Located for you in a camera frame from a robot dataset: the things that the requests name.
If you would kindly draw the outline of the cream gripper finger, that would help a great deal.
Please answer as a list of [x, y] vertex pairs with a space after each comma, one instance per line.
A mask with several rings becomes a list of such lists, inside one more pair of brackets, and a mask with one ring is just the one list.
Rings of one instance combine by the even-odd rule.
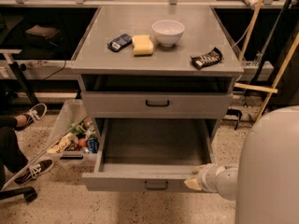
[[201, 186], [199, 185], [197, 181], [197, 177], [192, 177], [192, 178], [187, 178], [184, 181], [184, 184], [189, 188], [189, 189], [194, 189], [194, 190], [201, 190]]

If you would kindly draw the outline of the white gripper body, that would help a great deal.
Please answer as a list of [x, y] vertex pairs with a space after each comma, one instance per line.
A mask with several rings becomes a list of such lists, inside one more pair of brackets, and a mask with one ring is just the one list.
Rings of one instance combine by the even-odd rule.
[[216, 179], [218, 174], [223, 172], [225, 168], [221, 165], [215, 163], [204, 164], [196, 166], [192, 173], [193, 177], [197, 177], [197, 181], [201, 186], [201, 190], [215, 193], [216, 188]]

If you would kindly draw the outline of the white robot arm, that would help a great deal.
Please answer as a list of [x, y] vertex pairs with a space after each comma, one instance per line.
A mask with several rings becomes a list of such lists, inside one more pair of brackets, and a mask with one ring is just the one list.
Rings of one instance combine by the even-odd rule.
[[238, 165], [197, 166], [184, 184], [234, 201], [235, 224], [299, 224], [299, 106], [257, 120]]

